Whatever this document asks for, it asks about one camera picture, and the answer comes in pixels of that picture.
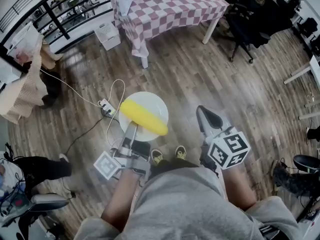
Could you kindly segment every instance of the pink and white tablecloth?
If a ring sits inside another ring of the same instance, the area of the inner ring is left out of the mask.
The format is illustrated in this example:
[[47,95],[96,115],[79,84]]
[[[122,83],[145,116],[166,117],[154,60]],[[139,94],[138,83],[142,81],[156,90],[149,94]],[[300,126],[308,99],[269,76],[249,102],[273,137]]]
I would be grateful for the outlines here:
[[131,40],[132,55],[147,58],[146,40],[175,27],[198,25],[219,19],[228,3],[224,0],[133,0],[127,16],[122,16],[118,0],[111,0],[115,26],[123,27]]

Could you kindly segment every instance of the yellow cylindrical object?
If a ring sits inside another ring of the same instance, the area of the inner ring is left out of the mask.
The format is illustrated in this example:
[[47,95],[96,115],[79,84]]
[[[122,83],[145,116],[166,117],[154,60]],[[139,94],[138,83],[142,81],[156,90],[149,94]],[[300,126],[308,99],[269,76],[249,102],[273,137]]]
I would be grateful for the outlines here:
[[120,111],[137,125],[146,128],[154,134],[164,136],[168,133],[167,125],[160,118],[131,99],[127,98],[122,102]]

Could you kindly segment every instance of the gray t-shirt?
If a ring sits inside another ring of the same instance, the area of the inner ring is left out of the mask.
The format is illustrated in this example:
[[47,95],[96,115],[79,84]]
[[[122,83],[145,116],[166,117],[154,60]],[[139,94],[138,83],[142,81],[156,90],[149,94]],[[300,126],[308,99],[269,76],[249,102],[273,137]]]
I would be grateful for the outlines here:
[[263,240],[259,228],[274,226],[290,240],[303,237],[279,197],[246,212],[225,198],[215,173],[181,168],[160,174],[142,189],[122,233],[100,218],[85,219],[75,240]]

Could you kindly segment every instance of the beige tablecloth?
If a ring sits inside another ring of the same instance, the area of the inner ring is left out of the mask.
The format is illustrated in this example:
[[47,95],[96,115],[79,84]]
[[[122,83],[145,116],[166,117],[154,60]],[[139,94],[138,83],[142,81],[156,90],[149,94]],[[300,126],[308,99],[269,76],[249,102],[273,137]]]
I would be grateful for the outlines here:
[[55,61],[63,54],[54,54],[44,36],[38,37],[28,74],[7,84],[0,93],[0,115],[17,124],[21,116],[29,117],[35,105],[43,106],[42,98],[48,95],[47,87],[40,79],[40,68],[53,69]]

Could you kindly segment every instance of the white shoe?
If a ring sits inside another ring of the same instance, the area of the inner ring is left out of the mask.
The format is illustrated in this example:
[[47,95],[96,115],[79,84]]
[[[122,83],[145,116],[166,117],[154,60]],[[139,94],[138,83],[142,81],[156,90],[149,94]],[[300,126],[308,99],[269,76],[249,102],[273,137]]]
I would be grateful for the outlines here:
[[66,162],[69,163],[69,159],[66,157],[65,154],[60,154],[60,155],[59,155],[59,158],[65,160]]

